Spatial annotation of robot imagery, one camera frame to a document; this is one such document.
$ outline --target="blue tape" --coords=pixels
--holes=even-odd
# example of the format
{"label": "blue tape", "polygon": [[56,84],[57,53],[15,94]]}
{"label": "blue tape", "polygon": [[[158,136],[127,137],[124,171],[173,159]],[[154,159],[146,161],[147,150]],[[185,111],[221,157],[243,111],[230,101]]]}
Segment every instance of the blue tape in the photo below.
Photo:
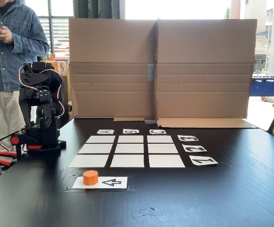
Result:
{"label": "blue tape", "polygon": [[148,81],[154,81],[156,64],[148,64]]}

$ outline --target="denim shirt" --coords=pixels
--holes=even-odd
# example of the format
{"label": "denim shirt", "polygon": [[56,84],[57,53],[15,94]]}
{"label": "denim shirt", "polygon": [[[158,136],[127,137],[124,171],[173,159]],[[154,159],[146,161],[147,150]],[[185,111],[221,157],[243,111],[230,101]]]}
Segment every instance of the denim shirt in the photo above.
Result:
{"label": "denim shirt", "polygon": [[7,13],[0,14],[0,26],[13,34],[14,43],[0,42],[0,91],[20,90],[18,70],[26,62],[45,56],[49,44],[36,13],[16,0]]}

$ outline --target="white paper square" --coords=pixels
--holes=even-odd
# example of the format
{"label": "white paper square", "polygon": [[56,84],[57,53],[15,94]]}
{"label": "white paper square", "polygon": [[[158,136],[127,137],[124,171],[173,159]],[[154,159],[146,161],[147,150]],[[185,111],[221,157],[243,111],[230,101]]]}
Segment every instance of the white paper square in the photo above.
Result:
{"label": "white paper square", "polygon": [[163,144],[148,144],[148,153],[154,154],[177,154],[177,148],[173,143],[163,143]]}
{"label": "white paper square", "polygon": [[79,154],[109,154],[112,146],[112,143],[84,144]]}
{"label": "white paper square", "polygon": [[184,168],[180,155],[149,155],[152,168]]}
{"label": "white paper square", "polygon": [[127,188],[127,176],[100,176],[98,183],[95,185],[85,185],[83,183],[83,176],[77,177],[72,189],[94,189],[94,188]]}
{"label": "white paper square", "polygon": [[143,143],[143,136],[119,136],[118,143]]}
{"label": "white paper square", "polygon": [[198,141],[197,137],[195,136],[178,136],[180,141]]}
{"label": "white paper square", "polygon": [[86,143],[113,143],[115,136],[91,136]]}
{"label": "white paper square", "polygon": [[101,129],[97,132],[97,134],[113,134],[114,130],[111,129]]}
{"label": "white paper square", "polygon": [[108,155],[76,155],[69,168],[104,167]]}
{"label": "white paper square", "polygon": [[174,143],[171,136],[147,136],[148,143]]}
{"label": "white paper square", "polygon": [[218,164],[213,158],[211,157],[204,157],[204,156],[189,156],[192,160],[193,164],[196,166],[207,166],[207,165],[213,165]]}
{"label": "white paper square", "polygon": [[144,167],[144,155],[114,155],[110,167]]}
{"label": "white paper square", "polygon": [[166,134],[166,131],[165,130],[160,130],[160,129],[150,130],[150,134],[153,134],[153,135],[155,135],[155,134]]}
{"label": "white paper square", "polygon": [[118,143],[115,153],[143,153],[143,143]]}
{"label": "white paper square", "polygon": [[123,134],[136,134],[139,133],[137,129],[123,129]]}
{"label": "white paper square", "polygon": [[204,152],[207,151],[204,147],[202,146],[193,146],[193,145],[183,145],[183,149],[186,152]]}

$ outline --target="man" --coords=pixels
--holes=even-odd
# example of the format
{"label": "man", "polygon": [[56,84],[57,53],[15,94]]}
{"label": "man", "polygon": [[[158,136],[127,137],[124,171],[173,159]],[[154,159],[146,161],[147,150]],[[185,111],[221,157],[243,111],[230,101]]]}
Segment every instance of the man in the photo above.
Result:
{"label": "man", "polygon": [[[36,13],[22,0],[0,0],[0,139],[24,125],[18,70],[44,56],[49,44]],[[9,138],[1,142],[13,149]]]}

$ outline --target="black table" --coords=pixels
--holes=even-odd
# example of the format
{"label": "black table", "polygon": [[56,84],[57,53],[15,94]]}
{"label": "black table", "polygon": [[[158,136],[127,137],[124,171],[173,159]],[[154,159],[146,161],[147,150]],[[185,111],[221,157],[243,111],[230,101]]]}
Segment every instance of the black table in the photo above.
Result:
{"label": "black table", "polygon": [[[215,166],[98,168],[99,175],[129,176],[127,191],[71,190],[84,170],[67,168],[99,129],[158,129],[144,122],[74,120],[61,130],[60,156],[27,156],[0,176],[0,227],[274,227],[274,137],[260,129],[166,129],[196,136]],[[164,211],[137,223],[146,204]]]}

